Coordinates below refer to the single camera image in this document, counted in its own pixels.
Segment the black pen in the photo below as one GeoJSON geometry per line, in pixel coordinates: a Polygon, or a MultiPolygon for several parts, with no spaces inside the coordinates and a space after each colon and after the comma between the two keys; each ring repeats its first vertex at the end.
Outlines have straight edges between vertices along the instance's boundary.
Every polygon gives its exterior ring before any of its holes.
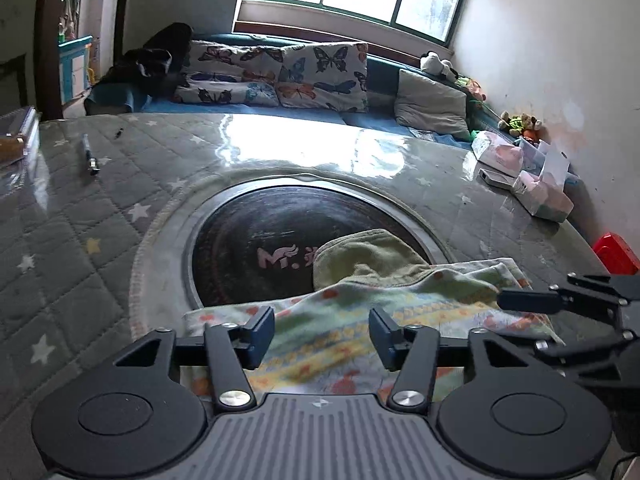
{"type": "Polygon", "coordinates": [[[94,177],[100,172],[100,164],[96,156],[93,155],[93,151],[92,151],[87,133],[84,133],[81,136],[81,144],[85,154],[87,171],[91,177],[94,177]]]}

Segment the colourful plush toy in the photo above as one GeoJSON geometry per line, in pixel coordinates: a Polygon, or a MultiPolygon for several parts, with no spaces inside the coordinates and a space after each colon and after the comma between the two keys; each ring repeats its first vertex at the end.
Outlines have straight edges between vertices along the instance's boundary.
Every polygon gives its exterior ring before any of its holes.
{"type": "Polygon", "coordinates": [[[473,78],[467,76],[460,76],[456,80],[456,84],[469,92],[474,100],[485,102],[486,101],[486,93],[484,92],[482,86],[473,78]]]}

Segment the square butterfly pillow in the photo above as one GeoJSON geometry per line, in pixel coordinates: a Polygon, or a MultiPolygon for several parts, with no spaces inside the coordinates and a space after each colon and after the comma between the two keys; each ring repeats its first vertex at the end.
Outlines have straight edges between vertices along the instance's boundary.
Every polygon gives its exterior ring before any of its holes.
{"type": "Polygon", "coordinates": [[[365,42],[314,42],[282,49],[276,83],[280,104],[365,113],[368,100],[368,52],[365,42]]]}

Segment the pink tissue pack far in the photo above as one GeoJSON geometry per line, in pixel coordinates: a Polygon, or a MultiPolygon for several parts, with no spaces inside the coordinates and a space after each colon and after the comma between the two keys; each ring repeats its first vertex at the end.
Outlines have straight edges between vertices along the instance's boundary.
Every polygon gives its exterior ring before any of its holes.
{"type": "Polygon", "coordinates": [[[482,164],[516,178],[523,169],[522,149],[490,131],[480,131],[472,142],[472,152],[482,164]]]}

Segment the blue sofa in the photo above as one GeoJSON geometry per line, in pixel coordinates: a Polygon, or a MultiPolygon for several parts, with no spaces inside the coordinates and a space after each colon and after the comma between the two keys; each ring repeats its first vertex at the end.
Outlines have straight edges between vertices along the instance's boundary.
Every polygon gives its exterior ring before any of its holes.
{"type": "Polygon", "coordinates": [[[246,35],[192,39],[159,32],[128,51],[85,99],[89,115],[253,114],[334,122],[471,144],[498,117],[472,81],[373,55],[363,41],[296,42],[246,35]]]}

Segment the brown plush toy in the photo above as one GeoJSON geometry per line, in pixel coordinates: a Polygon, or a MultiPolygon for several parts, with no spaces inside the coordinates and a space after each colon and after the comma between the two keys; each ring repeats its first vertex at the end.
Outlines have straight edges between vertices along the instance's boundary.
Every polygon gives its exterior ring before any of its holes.
{"type": "Polygon", "coordinates": [[[537,144],[542,121],[529,114],[510,115],[503,112],[499,116],[498,129],[514,138],[523,138],[531,144],[537,144]]]}

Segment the grey quilted star table cover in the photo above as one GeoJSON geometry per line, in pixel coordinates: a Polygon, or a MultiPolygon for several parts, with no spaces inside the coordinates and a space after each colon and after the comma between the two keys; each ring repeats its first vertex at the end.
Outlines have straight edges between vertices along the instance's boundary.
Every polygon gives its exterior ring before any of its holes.
{"type": "Polygon", "coordinates": [[[530,216],[477,179],[472,153],[334,122],[235,114],[125,114],[46,122],[18,187],[1,200],[1,474],[38,479],[39,399],[190,300],[135,308],[134,257],[163,208],[212,191],[313,174],[370,188],[418,214],[452,261],[510,257],[536,286],[603,264],[571,224],[530,216]],[[87,133],[100,172],[87,171],[87,133]]]}

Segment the red plastic stool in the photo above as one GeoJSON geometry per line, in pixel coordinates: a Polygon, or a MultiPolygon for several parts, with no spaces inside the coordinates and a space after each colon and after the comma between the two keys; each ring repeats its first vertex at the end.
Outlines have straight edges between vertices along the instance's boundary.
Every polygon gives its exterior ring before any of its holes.
{"type": "Polygon", "coordinates": [[[640,271],[639,257],[616,233],[603,234],[592,249],[611,274],[636,275],[640,271]]]}

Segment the long butterfly pillow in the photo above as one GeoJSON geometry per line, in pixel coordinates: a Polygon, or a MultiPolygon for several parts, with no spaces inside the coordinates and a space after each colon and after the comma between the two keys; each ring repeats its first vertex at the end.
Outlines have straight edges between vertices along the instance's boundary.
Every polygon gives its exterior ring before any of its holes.
{"type": "Polygon", "coordinates": [[[278,107],[276,83],[283,52],[192,41],[172,100],[181,104],[278,107]]]}

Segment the black white plush toy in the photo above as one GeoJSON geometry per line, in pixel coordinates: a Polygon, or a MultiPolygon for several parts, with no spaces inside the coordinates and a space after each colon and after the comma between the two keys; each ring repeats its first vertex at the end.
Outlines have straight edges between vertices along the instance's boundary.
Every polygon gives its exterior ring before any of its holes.
{"type": "Polygon", "coordinates": [[[458,79],[457,71],[449,60],[442,60],[435,51],[428,51],[420,57],[420,70],[427,75],[453,84],[458,79]]]}

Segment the blue white cabinet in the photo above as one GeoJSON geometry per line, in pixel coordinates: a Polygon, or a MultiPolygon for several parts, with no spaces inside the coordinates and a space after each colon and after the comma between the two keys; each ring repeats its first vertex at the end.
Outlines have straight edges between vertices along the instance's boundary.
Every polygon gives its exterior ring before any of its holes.
{"type": "Polygon", "coordinates": [[[58,45],[58,69],[63,105],[79,98],[89,87],[89,58],[93,38],[83,36],[58,45]]]}

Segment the round black induction cooktop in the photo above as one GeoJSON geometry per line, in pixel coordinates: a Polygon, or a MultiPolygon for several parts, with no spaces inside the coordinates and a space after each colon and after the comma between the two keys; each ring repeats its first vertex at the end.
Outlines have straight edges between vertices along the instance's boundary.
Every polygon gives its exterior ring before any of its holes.
{"type": "Polygon", "coordinates": [[[370,229],[391,232],[428,263],[454,260],[427,223],[397,200],[313,174],[231,185],[198,204],[191,219],[183,271],[196,308],[308,294],[318,248],[370,229]]]}

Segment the black clothes pile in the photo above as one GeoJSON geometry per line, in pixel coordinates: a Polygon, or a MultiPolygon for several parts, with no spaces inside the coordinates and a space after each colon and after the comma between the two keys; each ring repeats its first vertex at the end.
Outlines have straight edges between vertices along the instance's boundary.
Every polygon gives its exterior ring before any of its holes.
{"type": "Polygon", "coordinates": [[[182,69],[192,36],[193,29],[186,23],[166,26],[141,48],[127,51],[99,84],[130,84],[148,96],[157,96],[166,78],[182,69]]]}

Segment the clear plastic storage box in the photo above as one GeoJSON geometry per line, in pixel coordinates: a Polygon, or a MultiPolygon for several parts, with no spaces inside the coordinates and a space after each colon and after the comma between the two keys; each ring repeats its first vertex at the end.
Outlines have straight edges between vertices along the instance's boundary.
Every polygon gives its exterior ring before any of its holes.
{"type": "Polygon", "coordinates": [[[541,142],[542,151],[526,139],[518,141],[518,147],[522,150],[522,169],[539,177],[546,171],[550,171],[551,177],[558,185],[563,186],[568,174],[570,160],[558,150],[555,145],[541,142]]]}

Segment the grey cushion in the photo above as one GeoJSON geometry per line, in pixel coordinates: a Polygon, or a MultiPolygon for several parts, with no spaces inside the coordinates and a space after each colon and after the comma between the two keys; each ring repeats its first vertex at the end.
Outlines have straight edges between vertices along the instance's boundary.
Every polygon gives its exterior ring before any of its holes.
{"type": "Polygon", "coordinates": [[[417,73],[399,71],[394,114],[403,126],[471,140],[465,94],[417,73]]]}

